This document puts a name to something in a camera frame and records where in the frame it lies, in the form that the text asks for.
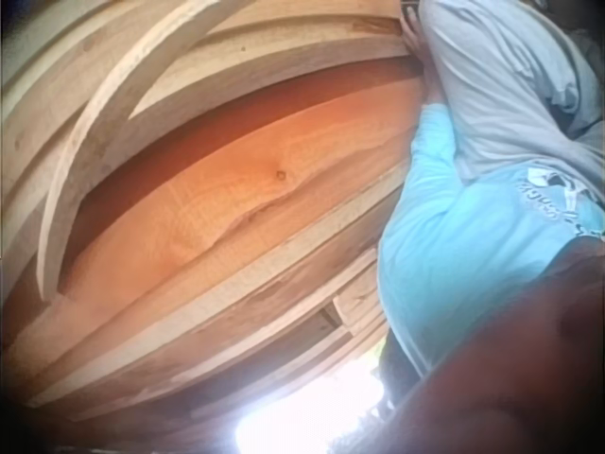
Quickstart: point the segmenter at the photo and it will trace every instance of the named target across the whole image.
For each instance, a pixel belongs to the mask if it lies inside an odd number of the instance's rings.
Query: person
[[[605,245],[575,238],[349,454],[605,452]]]
[[[602,97],[576,46],[518,0],[423,0],[402,29],[426,102],[378,289],[425,377],[570,241],[602,238]]]

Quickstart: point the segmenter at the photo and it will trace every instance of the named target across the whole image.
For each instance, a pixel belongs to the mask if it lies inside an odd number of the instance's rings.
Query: stacked lumber
[[[59,0],[3,43],[5,392],[185,449],[366,351],[421,102],[396,0]]]

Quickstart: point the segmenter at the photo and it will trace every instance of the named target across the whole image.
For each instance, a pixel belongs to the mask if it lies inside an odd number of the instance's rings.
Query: hand
[[[412,7],[407,7],[406,14],[400,16],[403,39],[409,51],[415,55],[424,66],[424,84],[426,86],[426,102],[444,103],[445,94],[441,80],[433,61],[428,42],[424,36],[423,26]]]

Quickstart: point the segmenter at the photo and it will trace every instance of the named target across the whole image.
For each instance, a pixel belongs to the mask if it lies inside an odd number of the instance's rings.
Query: light blue shirt
[[[380,242],[378,288],[391,328],[421,375],[535,279],[604,214],[581,183],[533,163],[471,185],[454,167],[448,109],[423,108],[406,185]],[[553,178],[564,185],[552,185]]]

